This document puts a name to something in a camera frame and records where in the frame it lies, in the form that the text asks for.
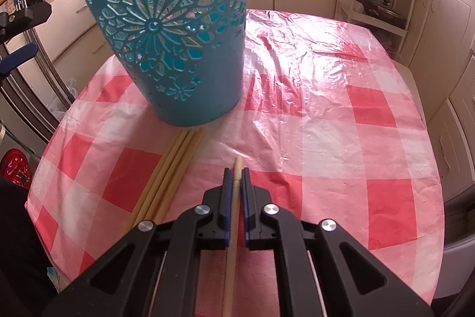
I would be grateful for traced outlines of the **teal perforated plastic basket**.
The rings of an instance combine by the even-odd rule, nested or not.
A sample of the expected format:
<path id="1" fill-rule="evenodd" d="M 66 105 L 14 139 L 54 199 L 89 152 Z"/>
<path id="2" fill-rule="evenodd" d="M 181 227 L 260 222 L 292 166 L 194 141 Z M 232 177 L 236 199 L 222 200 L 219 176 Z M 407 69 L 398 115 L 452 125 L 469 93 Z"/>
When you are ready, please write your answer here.
<path id="1" fill-rule="evenodd" d="M 156 114 L 195 126 L 242 95 L 246 0 L 85 0 Z"/>

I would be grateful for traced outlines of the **red white checkered tablecloth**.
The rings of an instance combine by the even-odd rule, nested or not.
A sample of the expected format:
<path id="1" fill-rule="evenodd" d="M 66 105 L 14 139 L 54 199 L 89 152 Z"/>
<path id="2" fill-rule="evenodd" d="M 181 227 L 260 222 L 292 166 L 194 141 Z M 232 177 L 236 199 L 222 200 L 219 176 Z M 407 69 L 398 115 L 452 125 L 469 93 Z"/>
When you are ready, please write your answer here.
<path id="1" fill-rule="evenodd" d="M 26 201 L 66 279 L 119 239 L 175 134 L 107 59 L 60 122 Z M 276 204 L 311 223 L 334 219 L 432 301 L 444 245 L 439 173 L 412 94 L 367 29 L 251 10 L 242 99 L 206 125 L 167 219 L 198 204 L 236 158 Z"/>

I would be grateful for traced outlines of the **wooden chopstick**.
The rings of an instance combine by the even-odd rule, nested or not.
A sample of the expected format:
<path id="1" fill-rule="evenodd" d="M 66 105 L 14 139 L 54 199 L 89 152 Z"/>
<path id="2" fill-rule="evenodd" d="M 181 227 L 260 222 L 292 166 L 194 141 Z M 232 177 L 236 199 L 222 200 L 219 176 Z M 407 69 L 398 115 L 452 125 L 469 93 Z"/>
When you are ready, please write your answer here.
<path id="1" fill-rule="evenodd" d="M 174 169 L 177 167 L 177 164 L 179 162 L 179 157 L 182 155 L 182 152 L 184 151 L 185 147 L 187 146 L 187 144 L 189 144 L 189 141 L 191 140 L 191 137 L 192 135 L 195 133 L 194 130 L 189 130 L 189 134 L 188 136 L 186 137 L 186 139 L 184 140 L 182 146 L 180 147 L 180 150 L 177 154 L 177 156 L 175 157 L 174 159 L 174 162 L 172 163 L 170 169 L 168 170 L 168 174 L 167 176 L 164 178 L 164 181 L 162 182 L 162 191 L 161 193 L 164 194 L 164 191 L 165 191 L 165 187 L 167 186 L 167 184 L 169 183 L 171 177 L 172 177 L 172 174 L 173 174 L 173 171 Z"/>
<path id="2" fill-rule="evenodd" d="M 238 228 L 239 228 L 239 214 L 240 214 L 240 200 L 241 200 L 241 181 L 242 181 L 242 167 L 243 161 L 241 157 L 237 157 L 233 167 L 233 191 L 232 191 L 232 206 L 230 217 L 230 234 L 229 247 L 226 254 L 225 262 L 225 282 L 222 300 L 222 317 L 230 317 L 233 311 L 233 289 L 236 273 L 237 261 L 237 243 L 238 243 Z"/>
<path id="3" fill-rule="evenodd" d="M 153 212 L 153 221 L 155 224 L 160 224 L 164 221 L 166 213 L 172 203 L 172 200 L 177 192 L 178 187 L 180 186 L 181 181 L 183 180 L 184 174 L 191 163 L 195 152 L 205 135 L 205 129 L 198 129 L 191 137 L 189 144 L 185 147 L 182 155 L 179 157 L 179 162 L 177 167 L 174 169 L 172 177 L 165 187 L 164 194 L 159 201 L 158 209 Z"/>
<path id="4" fill-rule="evenodd" d="M 130 218 L 124 228 L 125 233 L 130 231 L 142 220 L 149 219 L 155 213 L 155 208 L 157 207 L 161 196 L 163 195 L 161 193 L 162 182 L 167 176 L 168 170 L 174 162 L 174 159 L 188 134 L 188 130 L 181 130 L 174 136 L 167 146 L 162 158 L 159 160 L 157 166 L 153 170 L 151 177 L 149 177 L 142 194 L 140 195 L 136 205 L 134 206 L 134 209 L 132 210 Z"/>

